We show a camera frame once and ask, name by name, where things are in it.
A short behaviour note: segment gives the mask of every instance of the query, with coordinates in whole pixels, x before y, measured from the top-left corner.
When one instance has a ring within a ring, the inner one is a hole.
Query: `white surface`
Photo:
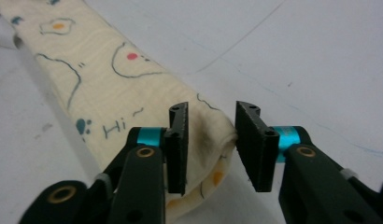
[[[301,125],[360,180],[383,181],[383,1],[98,1],[88,3],[151,58],[234,119],[258,105],[268,125]],[[283,223],[254,193],[237,153],[206,203],[177,223]],[[87,148],[26,49],[0,49],[0,223],[64,179],[92,183]]]

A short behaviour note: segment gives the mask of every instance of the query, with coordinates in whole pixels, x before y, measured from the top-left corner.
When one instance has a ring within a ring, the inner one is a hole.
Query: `cartoon face drawing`
[[[40,33],[42,35],[68,35],[72,31],[74,24],[76,23],[72,19],[58,18],[40,23]]]
[[[116,48],[112,68],[117,75],[128,78],[159,75],[165,72],[156,62],[126,42]]]

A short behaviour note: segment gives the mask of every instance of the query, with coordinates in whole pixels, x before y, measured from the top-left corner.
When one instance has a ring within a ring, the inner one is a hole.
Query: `fabric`
[[[166,194],[167,222],[218,187],[228,171],[236,134],[203,96],[82,1],[0,0],[0,13],[47,73],[64,112],[101,169],[122,149],[132,127],[168,127],[168,108],[189,102],[186,194]]]

